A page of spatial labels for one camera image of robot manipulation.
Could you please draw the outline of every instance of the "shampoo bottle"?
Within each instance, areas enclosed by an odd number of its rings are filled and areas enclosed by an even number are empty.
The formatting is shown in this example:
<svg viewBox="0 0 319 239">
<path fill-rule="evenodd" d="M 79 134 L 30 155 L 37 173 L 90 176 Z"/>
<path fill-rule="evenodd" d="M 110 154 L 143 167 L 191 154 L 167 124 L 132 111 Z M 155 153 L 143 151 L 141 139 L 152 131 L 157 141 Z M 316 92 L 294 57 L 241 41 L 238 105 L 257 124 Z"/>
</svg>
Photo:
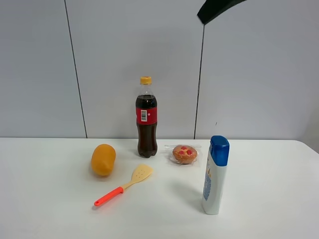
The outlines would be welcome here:
<svg viewBox="0 0 319 239">
<path fill-rule="evenodd" d="M 202 206 L 207 214 L 219 213 L 229 154 L 229 142 L 223 136 L 213 136 L 208 151 Z"/>
</svg>

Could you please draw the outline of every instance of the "barcode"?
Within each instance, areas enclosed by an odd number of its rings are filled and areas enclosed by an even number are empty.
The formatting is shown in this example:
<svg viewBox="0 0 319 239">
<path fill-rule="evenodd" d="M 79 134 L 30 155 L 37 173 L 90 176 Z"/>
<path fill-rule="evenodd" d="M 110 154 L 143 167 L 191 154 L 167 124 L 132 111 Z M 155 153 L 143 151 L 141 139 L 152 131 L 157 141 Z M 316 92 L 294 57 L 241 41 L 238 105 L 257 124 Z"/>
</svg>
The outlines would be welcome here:
<svg viewBox="0 0 319 239">
<path fill-rule="evenodd" d="M 141 110 L 141 121 L 147 122 L 148 121 L 148 111 Z"/>
</svg>

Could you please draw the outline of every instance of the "orange handle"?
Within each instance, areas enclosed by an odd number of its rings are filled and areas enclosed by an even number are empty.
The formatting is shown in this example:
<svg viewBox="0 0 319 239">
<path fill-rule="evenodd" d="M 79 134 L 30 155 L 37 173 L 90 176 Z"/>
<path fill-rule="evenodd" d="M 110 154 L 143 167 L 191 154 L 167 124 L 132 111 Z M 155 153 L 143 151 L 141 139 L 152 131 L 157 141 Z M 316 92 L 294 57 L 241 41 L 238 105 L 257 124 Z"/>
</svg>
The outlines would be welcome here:
<svg viewBox="0 0 319 239">
<path fill-rule="evenodd" d="M 116 195 L 119 195 L 120 193 L 123 193 L 123 192 L 124 192 L 124 189 L 122 187 L 118 187 L 118 188 L 114 189 L 112 192 L 109 192 L 107 195 L 105 195 L 102 198 L 100 198 L 99 200 L 97 200 L 94 203 L 94 206 L 98 207 L 98 206 L 106 203 L 108 200 L 111 200 Z"/>
</svg>

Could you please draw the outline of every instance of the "pastry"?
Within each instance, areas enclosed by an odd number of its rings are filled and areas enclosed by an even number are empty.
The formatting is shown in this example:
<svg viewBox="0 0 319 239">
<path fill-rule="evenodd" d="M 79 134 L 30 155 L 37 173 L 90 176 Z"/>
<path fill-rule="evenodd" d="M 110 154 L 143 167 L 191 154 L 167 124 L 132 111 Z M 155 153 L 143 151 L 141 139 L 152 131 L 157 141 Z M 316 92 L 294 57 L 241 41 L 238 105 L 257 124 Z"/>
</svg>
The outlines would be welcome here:
<svg viewBox="0 0 319 239">
<path fill-rule="evenodd" d="M 190 164 L 197 157 L 197 151 L 188 145 L 178 145 L 173 149 L 173 155 L 178 163 Z"/>
</svg>

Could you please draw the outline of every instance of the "slotted spatula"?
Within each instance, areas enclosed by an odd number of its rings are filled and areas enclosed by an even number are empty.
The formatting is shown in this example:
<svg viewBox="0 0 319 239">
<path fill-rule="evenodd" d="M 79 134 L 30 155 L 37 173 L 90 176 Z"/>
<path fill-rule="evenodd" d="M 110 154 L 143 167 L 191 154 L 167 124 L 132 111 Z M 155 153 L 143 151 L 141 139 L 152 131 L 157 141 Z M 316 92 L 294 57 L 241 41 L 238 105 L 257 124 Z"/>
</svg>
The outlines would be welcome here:
<svg viewBox="0 0 319 239">
<path fill-rule="evenodd" d="M 107 195 L 103 196 L 99 200 L 97 200 L 94 203 L 94 206 L 98 207 L 104 203 L 106 203 L 108 200 L 114 198 L 116 195 L 119 195 L 120 193 L 124 193 L 124 190 L 126 190 L 128 187 L 132 186 L 133 184 L 139 183 L 149 177 L 153 172 L 153 169 L 145 164 L 140 164 L 133 172 L 132 179 L 129 183 L 126 183 L 122 185 L 121 187 L 118 187 L 114 189 L 112 192 L 109 192 Z"/>
</svg>

